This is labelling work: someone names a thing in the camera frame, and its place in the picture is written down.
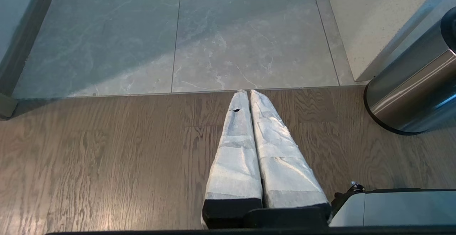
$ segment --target trash can lid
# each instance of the trash can lid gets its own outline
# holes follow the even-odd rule
[[[440,31],[448,47],[453,53],[456,53],[456,7],[443,15],[440,21]]]

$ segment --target wooden floor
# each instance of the wooden floor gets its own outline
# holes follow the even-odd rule
[[[456,188],[456,128],[404,137],[366,113],[363,87],[263,91],[328,198]],[[198,229],[233,92],[22,102],[0,121],[0,234]]]

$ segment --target white wall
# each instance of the white wall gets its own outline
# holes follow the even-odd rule
[[[5,56],[29,3],[30,0],[0,0],[0,61]]]
[[[439,14],[433,9],[444,0],[330,1],[353,76],[365,81],[394,60],[394,50],[399,54],[432,25]]]

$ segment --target stainless steel trash can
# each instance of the stainless steel trash can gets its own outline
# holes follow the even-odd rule
[[[456,114],[456,7],[425,32],[364,91],[370,116],[402,135]]]

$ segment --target marble tile floor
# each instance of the marble tile floor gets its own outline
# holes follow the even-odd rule
[[[13,97],[352,84],[329,0],[52,0]]]

